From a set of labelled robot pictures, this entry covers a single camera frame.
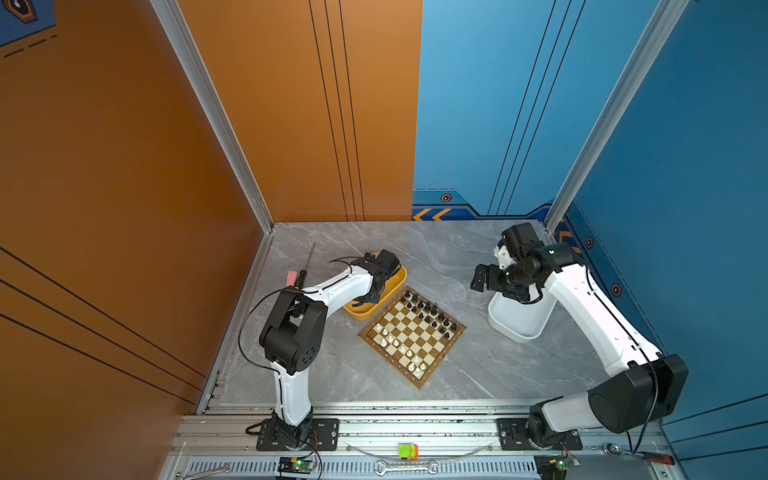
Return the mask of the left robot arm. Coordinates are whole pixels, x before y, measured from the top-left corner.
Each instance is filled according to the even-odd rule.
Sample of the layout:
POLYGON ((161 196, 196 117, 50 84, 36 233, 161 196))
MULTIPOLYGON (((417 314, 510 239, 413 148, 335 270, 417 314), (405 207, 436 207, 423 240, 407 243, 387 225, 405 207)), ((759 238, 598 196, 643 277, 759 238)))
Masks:
POLYGON ((320 352, 328 317, 350 303, 379 303, 400 268, 398 257, 382 250, 352 260, 344 272, 314 286, 279 291, 259 336, 277 393, 266 427, 278 440, 292 448, 308 444, 313 415, 308 369, 320 352))

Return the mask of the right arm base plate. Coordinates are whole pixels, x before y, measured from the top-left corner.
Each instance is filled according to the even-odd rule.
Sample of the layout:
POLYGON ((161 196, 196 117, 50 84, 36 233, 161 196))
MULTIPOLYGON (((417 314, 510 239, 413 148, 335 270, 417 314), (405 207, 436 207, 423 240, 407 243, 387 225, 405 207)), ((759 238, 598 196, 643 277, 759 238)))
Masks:
POLYGON ((579 451, 583 449, 577 430, 554 432, 538 417, 500 418, 496 420, 496 427, 503 451, 579 451))

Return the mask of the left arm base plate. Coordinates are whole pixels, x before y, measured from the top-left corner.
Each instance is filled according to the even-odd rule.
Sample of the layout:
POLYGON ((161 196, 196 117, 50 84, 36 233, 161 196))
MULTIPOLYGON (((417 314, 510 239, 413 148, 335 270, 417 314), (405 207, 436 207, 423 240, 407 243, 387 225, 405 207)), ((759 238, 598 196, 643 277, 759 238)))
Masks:
POLYGON ((335 451, 339 426, 337 418, 308 418, 299 426, 290 426, 277 417, 270 418, 260 426, 256 449, 264 452, 335 451))

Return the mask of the white plastic tray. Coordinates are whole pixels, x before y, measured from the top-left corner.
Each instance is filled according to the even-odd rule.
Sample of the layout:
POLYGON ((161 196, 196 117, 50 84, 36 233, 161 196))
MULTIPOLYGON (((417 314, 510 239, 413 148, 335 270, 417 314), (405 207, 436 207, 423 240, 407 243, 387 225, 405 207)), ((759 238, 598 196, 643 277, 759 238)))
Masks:
POLYGON ((504 337, 517 343, 528 343, 544 331, 556 303, 549 293, 544 293, 540 301, 531 305, 495 293, 487 309, 488 323, 504 337))

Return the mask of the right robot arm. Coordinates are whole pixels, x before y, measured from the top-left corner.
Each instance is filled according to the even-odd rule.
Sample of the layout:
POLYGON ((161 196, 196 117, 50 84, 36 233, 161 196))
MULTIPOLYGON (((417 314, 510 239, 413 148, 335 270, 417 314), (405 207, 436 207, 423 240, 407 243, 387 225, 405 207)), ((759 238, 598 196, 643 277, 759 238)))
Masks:
POLYGON ((677 355, 646 339, 599 289, 588 265, 568 244, 545 244, 529 223, 501 234, 495 263, 475 269, 471 289, 493 292, 487 317, 506 338, 528 343, 563 306, 596 351, 607 380, 584 393, 532 406, 514 430, 539 449, 561 446, 582 429, 621 434, 671 415, 689 375, 677 355))

